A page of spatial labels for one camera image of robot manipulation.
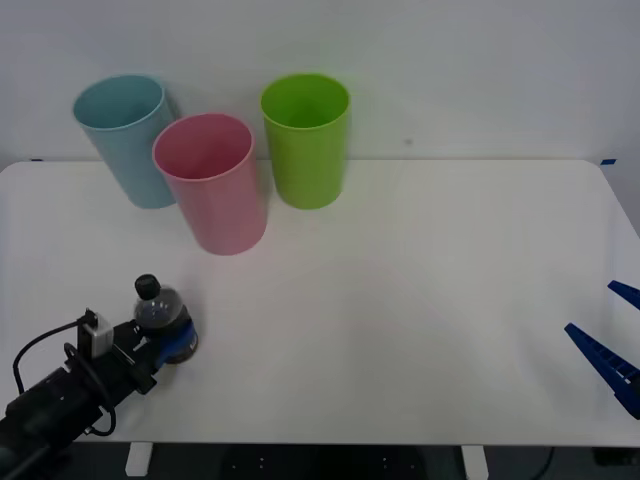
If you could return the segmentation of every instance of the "cup rim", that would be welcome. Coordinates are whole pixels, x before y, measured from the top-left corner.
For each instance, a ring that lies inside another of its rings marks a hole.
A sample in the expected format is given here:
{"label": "cup rim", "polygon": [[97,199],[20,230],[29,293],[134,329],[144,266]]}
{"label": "cup rim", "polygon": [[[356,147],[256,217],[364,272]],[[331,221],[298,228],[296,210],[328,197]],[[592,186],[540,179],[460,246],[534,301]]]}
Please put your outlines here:
{"label": "cup rim", "polygon": [[[335,83],[336,85],[338,85],[347,94],[347,105],[345,106],[343,112],[340,115],[338,115],[336,118],[331,120],[330,122],[323,123],[322,125],[316,125],[315,127],[291,127],[289,125],[285,125],[283,123],[276,122],[273,118],[271,118],[269,115],[267,115],[267,113],[264,111],[264,108],[262,106],[262,102],[264,101],[264,95],[265,95],[265,93],[267,93],[267,90],[269,90],[269,88],[271,88],[276,83],[281,82],[282,80],[286,80],[288,78],[292,78],[292,77],[321,77],[321,78],[324,78],[325,80],[329,80],[332,83]],[[337,79],[335,79],[333,77],[330,77],[329,75],[325,75],[324,73],[300,72],[300,73],[290,73],[290,74],[287,74],[287,75],[283,75],[283,76],[278,77],[275,80],[269,82],[269,84],[264,88],[264,90],[262,90],[262,93],[260,94],[260,111],[262,112],[262,115],[264,116],[264,118],[266,120],[268,120],[270,123],[272,123],[274,125],[277,125],[278,127],[286,128],[287,130],[297,130],[297,131],[309,132],[309,131],[312,131],[312,130],[318,130],[320,128],[325,128],[325,127],[328,127],[329,125],[333,125],[334,123],[340,121],[343,117],[345,117],[349,113],[350,109],[351,109],[351,94],[349,93],[349,90],[347,89],[347,87],[345,87]]]}
{"label": "cup rim", "polygon": [[[151,82],[155,83],[156,86],[158,86],[160,88],[160,100],[158,101],[158,104],[153,108],[153,110],[151,110],[149,113],[147,113],[144,117],[139,118],[138,120],[136,120],[135,122],[131,122],[131,123],[127,123],[126,125],[120,125],[118,127],[108,127],[108,128],[103,128],[103,127],[92,127],[91,125],[87,125],[86,123],[82,123],[80,120],[78,120],[78,117],[76,116],[76,104],[78,103],[78,101],[80,100],[80,97],[82,97],[89,89],[96,87],[98,85],[100,85],[101,83],[106,83],[108,81],[111,80],[115,80],[117,78],[123,78],[123,77],[138,77],[138,78],[144,78],[145,80],[150,80]],[[165,102],[165,98],[166,98],[166,91],[164,86],[155,78],[151,77],[150,75],[143,75],[143,74],[137,74],[137,73],[120,73],[118,75],[111,75],[109,77],[105,77],[102,78],[96,82],[93,82],[90,85],[87,85],[85,88],[82,89],[82,91],[76,96],[75,100],[73,101],[73,103],[71,104],[71,115],[73,116],[74,120],[82,126],[82,128],[86,128],[95,132],[114,132],[116,130],[124,130],[125,128],[130,128],[134,125],[137,125],[138,123],[142,123],[144,122],[147,118],[151,117],[153,114],[155,114],[164,104]]]}
{"label": "cup rim", "polygon": [[[162,168],[158,164],[158,161],[156,159],[156,149],[158,147],[158,142],[160,141],[160,138],[162,138],[172,127],[175,127],[176,125],[178,125],[178,124],[180,124],[182,122],[185,122],[187,120],[190,120],[190,119],[193,119],[193,118],[199,118],[199,117],[225,117],[225,118],[230,118],[231,120],[234,120],[236,122],[240,122],[240,124],[244,128],[247,129],[247,131],[249,132],[249,135],[251,136],[251,145],[249,145],[249,150],[247,151],[247,154],[234,167],[232,167],[229,170],[226,170],[226,171],[224,171],[222,173],[219,173],[217,175],[213,175],[211,177],[184,178],[184,177],[178,177],[177,175],[173,175],[172,173],[167,172],[164,168]],[[246,122],[243,122],[238,117],[234,117],[233,115],[228,115],[226,113],[222,113],[222,112],[207,112],[207,113],[200,113],[200,114],[197,114],[197,115],[188,115],[186,117],[182,117],[182,118],[176,120],[175,122],[172,122],[169,125],[167,125],[164,128],[164,130],[162,130],[158,134],[156,139],[153,141],[153,147],[151,148],[151,158],[153,159],[153,164],[156,166],[156,168],[158,170],[160,170],[160,172],[162,172],[163,175],[166,175],[169,178],[173,178],[174,180],[177,180],[179,182],[185,182],[185,183],[202,183],[202,182],[209,182],[211,180],[217,180],[219,178],[222,178],[222,177],[225,177],[227,175],[232,174],[236,170],[239,170],[252,157],[253,152],[255,150],[255,146],[256,146],[256,137],[253,134],[253,130],[251,129],[251,127],[249,127],[249,125],[247,125]]]}

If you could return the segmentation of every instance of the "light blue cup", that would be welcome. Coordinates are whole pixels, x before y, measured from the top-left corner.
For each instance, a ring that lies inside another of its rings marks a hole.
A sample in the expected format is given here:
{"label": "light blue cup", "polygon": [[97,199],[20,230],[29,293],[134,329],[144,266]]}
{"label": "light blue cup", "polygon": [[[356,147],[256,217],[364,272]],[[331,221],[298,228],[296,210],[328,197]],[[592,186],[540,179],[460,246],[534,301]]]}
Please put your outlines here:
{"label": "light blue cup", "polygon": [[73,115],[131,203],[175,203],[151,156],[154,140],[175,120],[162,85],[141,75],[107,78],[80,94]]}

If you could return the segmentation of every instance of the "green cup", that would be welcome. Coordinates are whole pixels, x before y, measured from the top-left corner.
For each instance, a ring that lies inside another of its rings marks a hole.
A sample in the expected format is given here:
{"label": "green cup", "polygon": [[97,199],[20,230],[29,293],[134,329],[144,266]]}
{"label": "green cup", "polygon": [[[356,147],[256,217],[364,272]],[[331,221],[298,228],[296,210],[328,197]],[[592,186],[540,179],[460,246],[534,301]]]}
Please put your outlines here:
{"label": "green cup", "polygon": [[342,192],[349,92],[319,74],[276,80],[262,94],[276,188],[289,205],[321,208]]}

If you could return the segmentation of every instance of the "table leg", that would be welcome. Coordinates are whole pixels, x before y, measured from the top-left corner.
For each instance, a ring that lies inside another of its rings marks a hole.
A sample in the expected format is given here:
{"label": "table leg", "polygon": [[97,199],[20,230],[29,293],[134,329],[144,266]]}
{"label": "table leg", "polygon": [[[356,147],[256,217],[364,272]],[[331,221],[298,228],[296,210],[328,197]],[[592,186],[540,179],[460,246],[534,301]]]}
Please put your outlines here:
{"label": "table leg", "polygon": [[152,451],[153,443],[151,442],[132,442],[129,445],[129,457],[127,466],[124,468],[128,477],[147,476]]}
{"label": "table leg", "polygon": [[462,445],[462,460],[467,480],[487,480],[489,469],[482,445]]}

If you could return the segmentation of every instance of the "floor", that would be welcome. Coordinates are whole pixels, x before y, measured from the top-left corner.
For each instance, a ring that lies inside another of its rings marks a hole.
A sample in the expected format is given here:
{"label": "floor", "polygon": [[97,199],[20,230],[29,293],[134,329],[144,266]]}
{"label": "floor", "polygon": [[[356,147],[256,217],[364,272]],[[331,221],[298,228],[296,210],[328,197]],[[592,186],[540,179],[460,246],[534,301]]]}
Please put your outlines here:
{"label": "floor", "polygon": [[[310,455],[317,455],[309,449],[320,447],[284,447],[278,453],[277,447],[272,446],[244,446],[242,448],[226,445],[209,444],[158,444],[154,447],[148,480],[203,480],[203,479],[271,479],[278,478],[337,478],[334,475],[311,475],[308,471]],[[362,478],[429,478],[431,480],[464,480],[460,450],[455,447],[422,447],[419,449],[420,464],[413,461],[413,449],[388,447],[382,457],[382,450],[375,451],[370,464],[385,461],[395,462],[390,465],[391,470],[382,470],[379,463],[373,469],[363,474]],[[548,448],[520,448],[520,447],[489,447],[485,450],[489,466],[490,480],[528,480],[544,464]],[[52,478],[59,480],[124,480],[124,466],[127,460],[127,444],[74,444],[58,466],[58,473]],[[258,470],[259,459],[266,457],[265,462],[271,461],[276,467]],[[361,451],[358,455],[367,455]],[[249,465],[255,457],[255,465]],[[403,470],[405,475],[398,473],[399,469],[413,465],[417,469]],[[551,466],[543,479],[553,480],[637,480],[640,478],[640,466],[602,467],[595,463],[591,449],[586,448],[558,448]]]}

